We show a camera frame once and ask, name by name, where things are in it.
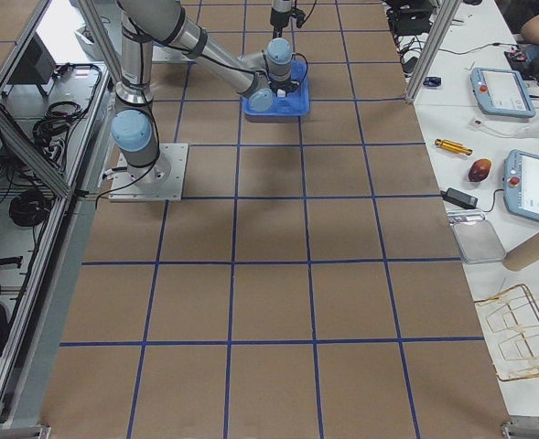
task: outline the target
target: blue joint cap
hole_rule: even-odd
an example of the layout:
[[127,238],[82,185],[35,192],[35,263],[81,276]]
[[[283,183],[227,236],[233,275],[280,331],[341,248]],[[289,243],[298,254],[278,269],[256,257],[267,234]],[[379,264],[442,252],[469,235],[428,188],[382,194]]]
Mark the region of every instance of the blue joint cap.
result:
[[291,61],[291,46],[285,38],[274,38],[267,45],[267,57],[275,64],[284,65]]
[[256,112],[266,112],[273,105],[273,92],[271,89],[257,90],[249,98],[249,105]]
[[151,122],[137,110],[125,110],[114,117],[111,134],[121,149],[135,153],[149,144],[152,134]]

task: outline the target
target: brown cylinder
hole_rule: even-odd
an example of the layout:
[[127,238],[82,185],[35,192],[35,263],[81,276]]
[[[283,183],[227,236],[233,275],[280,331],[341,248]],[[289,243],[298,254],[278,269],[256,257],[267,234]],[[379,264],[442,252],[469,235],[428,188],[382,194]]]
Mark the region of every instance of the brown cylinder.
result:
[[518,272],[536,261],[539,261],[539,232],[508,252],[503,265]]

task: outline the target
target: blue tray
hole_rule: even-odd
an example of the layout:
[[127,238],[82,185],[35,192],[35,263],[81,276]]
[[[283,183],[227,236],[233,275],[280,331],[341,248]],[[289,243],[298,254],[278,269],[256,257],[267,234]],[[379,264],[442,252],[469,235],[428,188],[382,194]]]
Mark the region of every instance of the blue tray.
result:
[[[301,80],[306,74],[306,63],[301,61],[291,61],[291,77],[294,80]],[[306,78],[293,93],[287,94],[284,98],[274,97],[271,108],[266,112],[256,112],[249,105],[249,100],[243,98],[243,112],[248,116],[259,118],[264,117],[295,117],[303,116],[309,112],[309,81]]]

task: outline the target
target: red apple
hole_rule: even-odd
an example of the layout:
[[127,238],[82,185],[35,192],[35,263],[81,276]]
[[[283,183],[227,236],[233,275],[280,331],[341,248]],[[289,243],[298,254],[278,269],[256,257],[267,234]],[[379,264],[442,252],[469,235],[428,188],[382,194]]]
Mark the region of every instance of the red apple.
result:
[[482,181],[489,176],[491,162],[488,158],[480,158],[472,164],[469,171],[470,181]]

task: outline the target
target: white mounting plate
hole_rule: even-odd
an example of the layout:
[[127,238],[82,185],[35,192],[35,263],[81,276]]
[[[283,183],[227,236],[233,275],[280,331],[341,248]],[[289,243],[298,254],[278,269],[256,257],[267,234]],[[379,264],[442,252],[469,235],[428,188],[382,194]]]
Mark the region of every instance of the white mounting plate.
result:
[[[121,192],[108,195],[112,202],[138,202],[138,201],[180,201],[186,175],[188,162],[188,144],[159,144],[159,150],[171,164],[171,175],[160,186],[153,188],[131,185]],[[123,155],[119,155],[117,166],[126,166]],[[131,177],[126,172],[114,174],[112,189],[126,186],[131,183]]]

